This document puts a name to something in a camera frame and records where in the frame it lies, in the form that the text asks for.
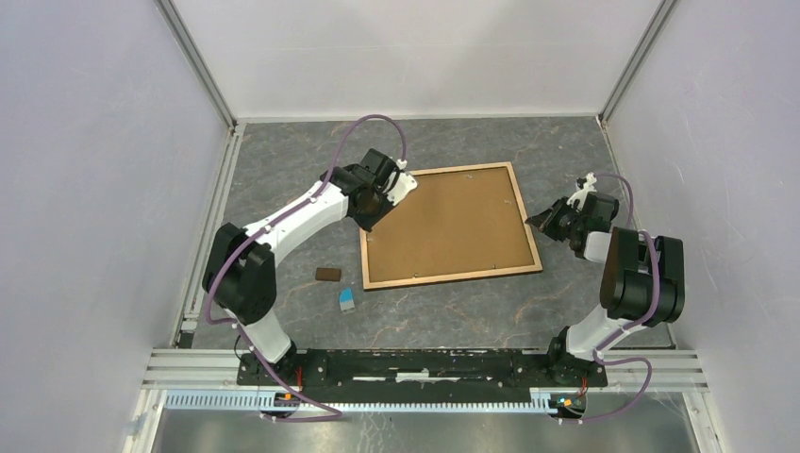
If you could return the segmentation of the small brown wooden block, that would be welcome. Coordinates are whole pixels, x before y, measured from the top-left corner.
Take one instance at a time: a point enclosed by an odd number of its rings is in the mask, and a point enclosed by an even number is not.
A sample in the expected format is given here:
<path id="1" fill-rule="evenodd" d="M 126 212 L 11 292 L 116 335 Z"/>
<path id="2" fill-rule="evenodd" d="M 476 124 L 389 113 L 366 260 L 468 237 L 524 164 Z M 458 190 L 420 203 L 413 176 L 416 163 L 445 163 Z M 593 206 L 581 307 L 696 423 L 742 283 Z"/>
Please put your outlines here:
<path id="1" fill-rule="evenodd" d="M 318 281 L 339 282 L 342 280 L 342 270 L 340 268 L 319 267 L 315 271 L 315 279 Z"/>

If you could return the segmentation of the black picture frame with photo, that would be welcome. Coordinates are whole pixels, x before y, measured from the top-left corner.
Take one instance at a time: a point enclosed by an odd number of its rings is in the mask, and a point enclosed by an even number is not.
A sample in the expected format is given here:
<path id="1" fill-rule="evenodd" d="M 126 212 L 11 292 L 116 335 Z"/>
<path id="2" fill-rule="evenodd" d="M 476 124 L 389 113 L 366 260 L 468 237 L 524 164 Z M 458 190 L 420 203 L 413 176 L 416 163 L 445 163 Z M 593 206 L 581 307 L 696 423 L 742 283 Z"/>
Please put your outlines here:
<path id="1" fill-rule="evenodd" d="M 413 174 L 418 187 L 360 234 L 365 290 L 542 271 L 510 162 Z"/>

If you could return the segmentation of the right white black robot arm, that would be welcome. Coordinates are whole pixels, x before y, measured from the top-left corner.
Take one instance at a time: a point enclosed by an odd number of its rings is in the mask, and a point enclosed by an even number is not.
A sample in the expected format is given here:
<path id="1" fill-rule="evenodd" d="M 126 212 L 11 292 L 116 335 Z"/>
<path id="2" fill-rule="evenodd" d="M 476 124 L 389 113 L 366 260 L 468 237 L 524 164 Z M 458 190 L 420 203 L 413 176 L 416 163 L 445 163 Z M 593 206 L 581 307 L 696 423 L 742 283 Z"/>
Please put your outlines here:
<path id="1" fill-rule="evenodd" d="M 604 267 L 598 305 L 548 347 L 544 370 L 557 385 L 572 383 L 627 336 L 670 324 L 683 311 L 682 241 L 614 226 L 619 208 L 613 196 L 591 192 L 561 197 L 526 219 L 548 238 L 567 243 L 577 258 Z"/>

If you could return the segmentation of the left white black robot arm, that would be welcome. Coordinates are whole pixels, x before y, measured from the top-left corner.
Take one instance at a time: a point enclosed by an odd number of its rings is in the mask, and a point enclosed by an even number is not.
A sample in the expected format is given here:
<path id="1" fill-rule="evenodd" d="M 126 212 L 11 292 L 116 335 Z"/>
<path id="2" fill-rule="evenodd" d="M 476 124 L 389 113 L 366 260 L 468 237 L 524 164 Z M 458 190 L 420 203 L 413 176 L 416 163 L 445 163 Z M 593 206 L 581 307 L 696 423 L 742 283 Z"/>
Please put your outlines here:
<path id="1" fill-rule="evenodd" d="M 330 167 L 306 193 L 274 214 L 247 226 L 226 223 L 217 229 L 202 281 L 207 302 L 222 308 L 225 322 L 254 347 L 260 372 L 273 384 L 289 382 L 296 372 L 290 354 L 294 343 L 274 311 L 279 264 L 345 218 L 372 231 L 417 189 L 406 165 L 370 149 L 358 163 Z"/>

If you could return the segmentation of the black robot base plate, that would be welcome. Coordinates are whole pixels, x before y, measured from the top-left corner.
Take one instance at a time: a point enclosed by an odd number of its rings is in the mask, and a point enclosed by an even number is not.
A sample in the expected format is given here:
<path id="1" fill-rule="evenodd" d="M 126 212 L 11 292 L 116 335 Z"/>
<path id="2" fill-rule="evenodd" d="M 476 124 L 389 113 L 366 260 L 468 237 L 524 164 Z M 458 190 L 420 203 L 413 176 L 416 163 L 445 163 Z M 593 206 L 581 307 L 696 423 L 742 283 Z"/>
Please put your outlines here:
<path id="1" fill-rule="evenodd" d="M 308 349 L 274 367 L 323 403 L 522 403 L 533 389 L 604 388 L 606 369 L 554 370 L 547 353 L 506 349 Z"/>

